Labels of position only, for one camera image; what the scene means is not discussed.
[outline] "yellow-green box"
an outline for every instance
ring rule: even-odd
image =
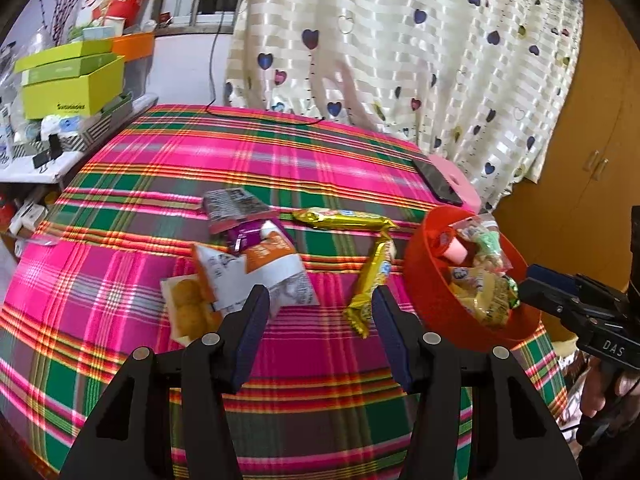
[[[24,116],[41,119],[47,115],[92,116],[122,92],[124,56],[80,77],[59,79],[22,88]]]
[[[112,47],[113,39],[76,41],[75,43],[55,46],[31,56],[21,57],[15,62],[14,72],[22,72],[28,68],[35,68],[47,63],[62,61],[63,59],[104,54],[105,52],[111,52]]]

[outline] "person's hand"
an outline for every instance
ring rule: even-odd
[[[604,408],[604,393],[607,385],[602,383],[600,360],[591,358],[589,364],[591,368],[584,381],[580,410],[583,415],[593,417]],[[622,412],[610,425],[611,430],[620,430],[632,424],[640,414],[640,383],[636,384],[639,378],[640,374],[625,372],[618,379],[616,395],[626,397],[623,401]]]

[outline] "black cable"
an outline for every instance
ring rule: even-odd
[[[216,85],[215,82],[213,81],[213,53],[216,49],[216,43],[218,42],[218,37],[220,35],[220,31],[222,30],[222,23],[224,22],[225,19],[225,13],[226,10],[224,10],[226,7],[226,0],[222,0],[222,13],[220,15],[220,22],[218,23],[218,30],[216,31],[214,38],[213,38],[213,44],[211,45],[211,52],[209,54],[209,83],[211,85],[211,92],[213,95],[213,99],[211,100],[211,102],[204,108],[205,113],[213,116],[213,117],[217,117],[217,118],[222,118],[222,119],[242,119],[244,120],[244,118],[242,117],[236,117],[236,116],[231,116],[231,115],[225,115],[225,114],[220,114],[220,113],[216,113],[216,112],[212,112],[210,110],[210,106],[216,102],[217,100],[217,95],[216,95]],[[277,120],[277,119],[266,119],[263,118],[263,121],[267,121],[270,122],[272,124],[295,124],[295,125],[304,125],[304,126],[313,126],[314,124],[318,124],[321,123],[322,121],[324,121],[326,119],[326,117],[320,117],[317,120],[311,121],[309,123],[296,123],[296,122],[292,122],[289,123],[288,121],[284,121],[284,120]]]
[[[626,394],[624,394],[622,397],[620,397],[620,402],[625,400],[631,394],[631,392],[634,391],[638,387],[638,384],[640,384],[640,378],[638,378],[636,380],[636,383],[633,385],[633,387]],[[561,430],[561,431],[563,433],[565,433],[566,431],[573,431],[573,430],[576,430],[577,428],[580,428],[580,424],[576,424],[575,426],[569,426],[568,428],[564,428],[564,430]]]

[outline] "wooden wardrobe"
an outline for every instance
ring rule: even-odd
[[[631,206],[640,205],[640,52],[607,0],[584,0],[574,80],[538,184],[495,217],[528,264],[623,288]]]

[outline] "silver screw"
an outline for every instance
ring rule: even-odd
[[[149,354],[149,348],[147,348],[146,346],[139,346],[133,351],[133,358],[136,361],[142,361],[143,359],[149,357]]]
[[[427,332],[422,336],[422,340],[427,343],[427,345],[437,345],[440,344],[442,338],[435,332]]]
[[[202,344],[207,346],[217,345],[220,342],[220,336],[215,332],[209,332],[202,336]]]
[[[504,346],[497,346],[494,348],[494,355],[498,359],[507,359],[509,357],[509,351]]]

